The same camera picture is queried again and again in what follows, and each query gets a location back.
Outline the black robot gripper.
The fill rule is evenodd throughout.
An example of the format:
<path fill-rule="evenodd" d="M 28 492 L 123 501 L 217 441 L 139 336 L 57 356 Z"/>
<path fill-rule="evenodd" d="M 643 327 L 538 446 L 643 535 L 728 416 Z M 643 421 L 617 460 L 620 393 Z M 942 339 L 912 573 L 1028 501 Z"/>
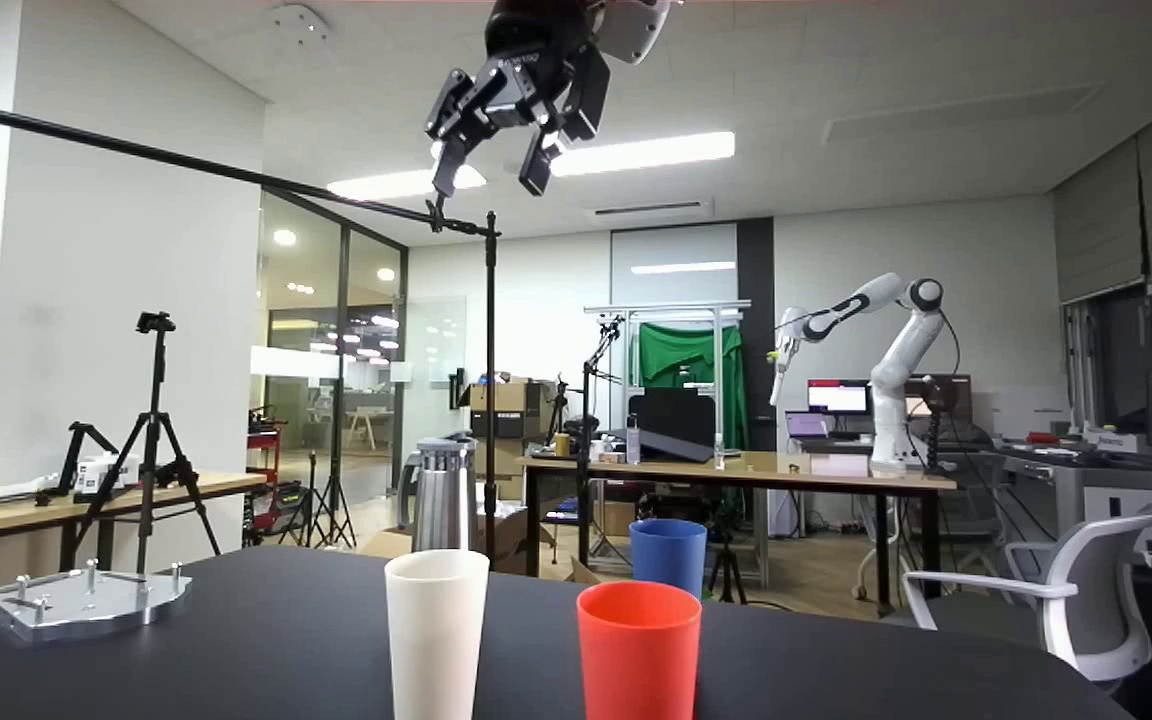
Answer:
<path fill-rule="evenodd" d="M 609 64 L 597 48 L 600 9 L 606 0 L 492 0 L 484 48 L 524 59 L 539 89 L 538 136 L 521 166 L 521 184 L 534 196 L 547 187 L 561 146 L 594 140 L 600 127 L 609 96 Z M 426 134 L 451 149 L 492 140 L 521 120 L 521 71 L 488 59 L 478 77 L 451 71 L 444 80 Z"/>

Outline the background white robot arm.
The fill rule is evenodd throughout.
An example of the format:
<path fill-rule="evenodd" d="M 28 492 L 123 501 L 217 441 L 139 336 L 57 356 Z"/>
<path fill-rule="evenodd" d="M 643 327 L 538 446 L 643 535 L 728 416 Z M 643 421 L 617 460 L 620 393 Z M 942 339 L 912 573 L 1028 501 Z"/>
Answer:
<path fill-rule="evenodd" d="M 912 370 L 926 362 L 926 351 L 938 346 L 946 327 L 946 285 L 938 277 L 904 282 L 898 271 L 880 271 L 833 303 L 785 307 L 778 321 L 778 375 L 772 375 L 772 384 L 779 390 L 806 346 L 821 346 L 839 326 L 863 313 L 890 307 L 890 303 L 904 303 L 908 321 L 867 372 L 867 390 L 874 390 L 867 463 L 877 478 L 904 472 L 904 448 L 908 448 L 904 380 L 912 375 Z"/>

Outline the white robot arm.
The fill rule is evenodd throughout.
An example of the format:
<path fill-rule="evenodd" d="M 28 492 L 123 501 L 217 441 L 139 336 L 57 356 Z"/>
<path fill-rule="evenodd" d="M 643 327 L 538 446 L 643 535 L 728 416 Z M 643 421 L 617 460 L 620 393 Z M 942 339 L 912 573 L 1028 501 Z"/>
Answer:
<path fill-rule="evenodd" d="M 492 0 L 484 64 L 451 69 L 426 134 L 437 146 L 433 201 L 457 191 L 461 166 L 506 127 L 534 127 L 521 184 L 539 196 L 563 140 L 594 140 L 614 59 L 639 64 L 677 0 Z"/>

